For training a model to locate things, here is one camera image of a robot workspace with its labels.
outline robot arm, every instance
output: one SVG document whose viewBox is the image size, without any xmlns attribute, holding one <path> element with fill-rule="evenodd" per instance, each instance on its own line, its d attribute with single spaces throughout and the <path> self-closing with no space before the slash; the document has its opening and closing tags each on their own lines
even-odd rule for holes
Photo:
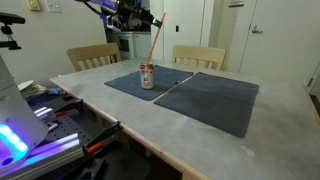
<svg viewBox="0 0 320 180">
<path fill-rule="evenodd" d="M 122 16 L 129 19 L 134 16 L 140 19 L 142 22 L 146 24 L 152 24 L 157 27 L 162 26 L 162 22 L 155 19 L 152 14 L 150 14 L 145 9 L 139 7 L 135 0 L 75 0 L 78 2 L 91 2 L 93 4 L 97 4 L 101 6 L 104 10 L 109 12 L 110 14 L 117 15 L 121 14 Z"/>
</svg>

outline can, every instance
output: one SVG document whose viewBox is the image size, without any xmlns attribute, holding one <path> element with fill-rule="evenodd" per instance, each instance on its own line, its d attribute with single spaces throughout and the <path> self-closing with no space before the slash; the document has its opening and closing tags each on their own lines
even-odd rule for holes
<svg viewBox="0 0 320 180">
<path fill-rule="evenodd" d="M 153 64 L 141 63 L 140 65 L 140 80 L 143 89 L 152 89 L 154 87 L 153 79 Z"/>
</svg>

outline wall outlet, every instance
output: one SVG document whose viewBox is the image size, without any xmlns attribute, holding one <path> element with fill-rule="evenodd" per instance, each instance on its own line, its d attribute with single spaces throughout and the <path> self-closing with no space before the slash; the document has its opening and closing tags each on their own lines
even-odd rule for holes
<svg viewBox="0 0 320 180">
<path fill-rule="evenodd" d="M 46 0 L 46 4 L 49 12 L 55 12 L 55 13 L 62 12 L 59 0 Z"/>
<path fill-rule="evenodd" d="M 40 11 L 38 0 L 26 0 L 28 8 L 32 11 Z"/>
</svg>

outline door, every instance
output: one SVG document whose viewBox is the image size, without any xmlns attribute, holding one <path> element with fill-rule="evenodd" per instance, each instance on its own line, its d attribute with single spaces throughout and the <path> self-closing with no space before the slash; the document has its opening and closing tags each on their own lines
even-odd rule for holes
<svg viewBox="0 0 320 180">
<path fill-rule="evenodd" d="M 240 74 L 307 86 L 320 60 L 320 1 L 257 0 Z"/>
<path fill-rule="evenodd" d="M 164 1 L 164 60 L 171 61 L 174 45 L 200 46 L 204 3 L 205 0 Z"/>
</svg>

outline table edge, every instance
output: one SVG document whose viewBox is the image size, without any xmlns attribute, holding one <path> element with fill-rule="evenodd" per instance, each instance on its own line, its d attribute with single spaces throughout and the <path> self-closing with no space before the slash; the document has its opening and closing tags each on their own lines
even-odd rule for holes
<svg viewBox="0 0 320 180">
<path fill-rule="evenodd" d="M 76 97 L 72 93 L 70 93 L 67 88 L 65 88 L 65 87 L 63 87 L 61 85 L 58 85 L 52 79 L 50 79 L 50 81 L 54 85 L 60 87 L 62 90 L 64 90 L 69 95 L 73 96 L 74 98 L 79 99 L 79 97 Z M 105 113 L 103 111 L 100 111 L 100 110 L 96 109 L 91 104 L 87 103 L 85 101 L 85 99 L 83 99 L 83 103 L 86 104 L 89 108 L 91 108 L 91 110 L 93 110 L 95 113 L 97 113 L 98 115 L 102 116 L 103 118 L 106 118 L 107 120 L 112 121 L 112 122 L 116 122 L 117 121 L 112 116 L 108 115 L 107 113 Z M 130 129 L 125 124 L 121 123 L 121 126 L 123 127 L 123 131 L 126 134 L 128 134 L 130 137 L 132 137 L 133 139 L 135 139 L 136 141 L 141 143 L 143 146 L 148 148 L 153 154 L 158 156 L 160 159 L 162 159 L 163 161 L 165 161 L 166 163 L 168 163 L 169 165 L 171 165 L 172 167 L 177 169 L 179 172 L 181 172 L 183 174 L 183 176 L 184 176 L 184 173 L 186 173 L 187 176 L 191 177 L 192 179 L 200 179 L 200 180 L 202 180 L 202 179 L 210 180 L 211 179 L 211 180 L 213 180 L 212 177 L 206 175 L 202 171 L 200 171 L 200 170 L 196 169 L 195 167 L 191 166 L 190 164 L 188 164 L 184 160 L 181 160 L 181 159 L 177 158 L 176 156 L 174 156 L 170 152 L 168 152 L 165 149 L 161 148 L 159 145 L 153 143 L 152 141 L 150 141 L 149 139 L 145 138 L 141 134 L 135 132 L 133 129 Z"/>
</svg>

